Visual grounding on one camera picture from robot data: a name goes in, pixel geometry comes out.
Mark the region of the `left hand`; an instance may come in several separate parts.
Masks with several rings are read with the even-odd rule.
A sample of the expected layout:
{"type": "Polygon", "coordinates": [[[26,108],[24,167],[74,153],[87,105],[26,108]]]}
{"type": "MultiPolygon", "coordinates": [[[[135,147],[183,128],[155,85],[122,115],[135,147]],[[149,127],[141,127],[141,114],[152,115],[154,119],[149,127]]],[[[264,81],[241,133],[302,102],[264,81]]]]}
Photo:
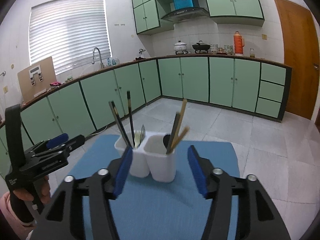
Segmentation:
{"type": "Polygon", "coordinates": [[[30,192],[28,189],[21,188],[15,189],[13,194],[18,199],[29,202],[32,202],[34,197],[38,195],[43,204],[48,204],[51,199],[49,176],[44,176],[42,179],[40,179],[38,186],[39,187],[35,190],[35,192],[30,192]]]}

